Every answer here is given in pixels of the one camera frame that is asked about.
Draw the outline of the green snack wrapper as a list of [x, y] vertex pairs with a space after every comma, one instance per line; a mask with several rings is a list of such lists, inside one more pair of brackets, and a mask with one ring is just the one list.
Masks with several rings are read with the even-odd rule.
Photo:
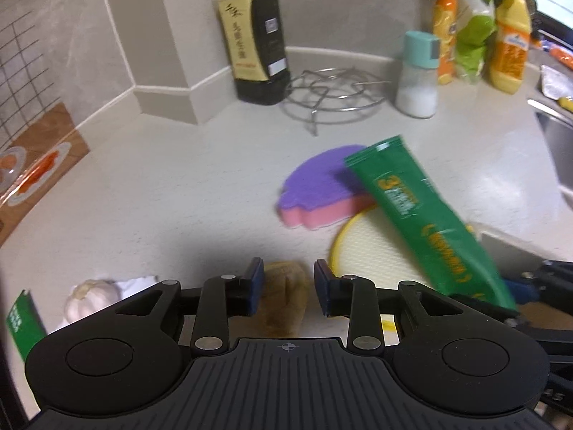
[[401, 137], [347, 156], [345, 166], [384, 211], [435, 290], [517, 308], [490, 256], [436, 191]]

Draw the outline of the yellow round scrub pad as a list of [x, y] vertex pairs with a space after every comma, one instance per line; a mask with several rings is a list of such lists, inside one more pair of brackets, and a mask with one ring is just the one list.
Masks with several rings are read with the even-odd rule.
[[370, 207], [339, 231], [329, 255], [334, 275], [369, 278], [379, 288], [395, 289], [402, 281], [431, 287], [416, 257], [382, 209]]

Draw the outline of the crumpled white tissue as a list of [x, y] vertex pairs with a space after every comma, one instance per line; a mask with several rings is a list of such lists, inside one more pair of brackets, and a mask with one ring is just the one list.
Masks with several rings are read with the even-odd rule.
[[130, 278], [127, 281], [117, 281], [114, 285], [119, 292], [120, 299], [124, 300], [133, 296], [157, 283], [157, 278], [154, 276], [146, 276], [140, 278]]

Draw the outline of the purple pink sponge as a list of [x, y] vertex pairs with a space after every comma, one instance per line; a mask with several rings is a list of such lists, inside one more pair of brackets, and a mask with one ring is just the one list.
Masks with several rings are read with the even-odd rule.
[[345, 164], [346, 157], [363, 149], [363, 145], [329, 149], [292, 171], [277, 202], [281, 222], [288, 228], [316, 230], [373, 206], [373, 197]]

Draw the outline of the garlic bulb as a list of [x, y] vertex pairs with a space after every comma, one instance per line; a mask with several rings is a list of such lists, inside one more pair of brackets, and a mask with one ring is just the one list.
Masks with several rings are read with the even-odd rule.
[[89, 279], [77, 285], [68, 296], [64, 319], [73, 323], [120, 301], [120, 292], [110, 282]]

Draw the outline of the teal lid salt shaker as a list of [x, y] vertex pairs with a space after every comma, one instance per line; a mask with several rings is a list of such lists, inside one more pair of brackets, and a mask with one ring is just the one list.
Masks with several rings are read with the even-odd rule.
[[433, 34], [410, 30], [404, 35], [402, 68], [394, 104], [405, 115], [429, 119], [438, 107], [440, 40]]

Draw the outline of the stainless steel sink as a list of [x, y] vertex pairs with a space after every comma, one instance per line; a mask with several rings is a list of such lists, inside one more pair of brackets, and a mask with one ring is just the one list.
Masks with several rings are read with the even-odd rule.
[[529, 98], [558, 175], [560, 193], [569, 208], [573, 203], [573, 128], [572, 120], [553, 108]]

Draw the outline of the orange detergent bottle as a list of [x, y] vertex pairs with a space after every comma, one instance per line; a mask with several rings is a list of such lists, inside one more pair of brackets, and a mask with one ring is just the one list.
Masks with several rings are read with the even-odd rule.
[[436, 0], [433, 13], [433, 34], [440, 41], [438, 82], [446, 85], [453, 80], [457, 38], [457, 0]]

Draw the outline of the dark soy sauce bottle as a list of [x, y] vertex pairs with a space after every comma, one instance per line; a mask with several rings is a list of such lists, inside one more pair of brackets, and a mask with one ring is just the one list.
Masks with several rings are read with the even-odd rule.
[[237, 97], [271, 106], [290, 83], [279, 0], [216, 0]]

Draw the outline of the green white vegetable bag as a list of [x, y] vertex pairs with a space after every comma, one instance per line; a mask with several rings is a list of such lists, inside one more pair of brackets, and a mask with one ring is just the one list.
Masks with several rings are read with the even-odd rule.
[[457, 0], [457, 41], [454, 71], [464, 82], [479, 81], [487, 41], [495, 31], [493, 0]]

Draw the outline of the yellow detergent bottle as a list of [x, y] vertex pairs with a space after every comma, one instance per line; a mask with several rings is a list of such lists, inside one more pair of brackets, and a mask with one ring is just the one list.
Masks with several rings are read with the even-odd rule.
[[532, 32], [526, 0], [502, 0], [495, 9], [495, 23], [488, 76], [496, 89], [515, 94], [523, 83]]

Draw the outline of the cartoon kitchen wall sticker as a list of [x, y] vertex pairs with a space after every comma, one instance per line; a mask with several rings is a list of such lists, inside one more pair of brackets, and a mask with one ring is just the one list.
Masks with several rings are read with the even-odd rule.
[[1, 25], [1, 241], [89, 153], [25, 13]]

